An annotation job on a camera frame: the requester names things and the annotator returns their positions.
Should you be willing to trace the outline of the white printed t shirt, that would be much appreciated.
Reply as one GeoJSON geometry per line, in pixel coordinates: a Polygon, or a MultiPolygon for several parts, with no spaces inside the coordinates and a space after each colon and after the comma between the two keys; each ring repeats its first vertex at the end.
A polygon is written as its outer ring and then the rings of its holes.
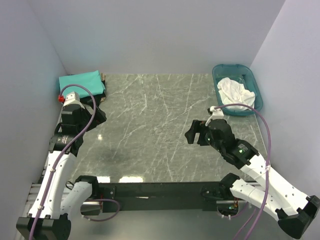
{"type": "Polygon", "coordinates": [[[218,82],[217,88],[223,105],[244,104],[255,107],[256,95],[245,89],[244,84],[225,77],[218,82]]]}

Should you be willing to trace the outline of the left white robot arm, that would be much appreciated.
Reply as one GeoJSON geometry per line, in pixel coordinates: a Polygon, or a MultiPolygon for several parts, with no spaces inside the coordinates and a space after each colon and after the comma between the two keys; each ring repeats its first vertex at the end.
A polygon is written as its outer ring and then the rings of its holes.
{"type": "Polygon", "coordinates": [[[81,176],[72,190],[63,196],[85,132],[104,123],[106,114],[96,104],[89,112],[79,101],[64,102],[54,134],[49,141],[47,167],[34,203],[26,217],[19,217],[18,232],[26,240],[66,240],[72,219],[80,214],[87,199],[99,196],[98,179],[81,176]]]}

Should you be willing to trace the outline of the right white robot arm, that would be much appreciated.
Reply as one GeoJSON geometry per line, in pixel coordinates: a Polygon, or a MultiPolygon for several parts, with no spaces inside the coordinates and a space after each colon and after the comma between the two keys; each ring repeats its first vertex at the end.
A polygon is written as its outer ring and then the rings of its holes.
{"type": "Polygon", "coordinates": [[[320,199],[295,188],[275,169],[267,165],[264,157],[249,142],[236,138],[231,126],[224,119],[193,120],[184,134],[187,142],[211,146],[229,164],[250,176],[259,186],[253,186],[239,176],[229,173],[222,180],[235,198],[263,207],[279,227],[290,237],[299,240],[320,209],[320,199]]]}

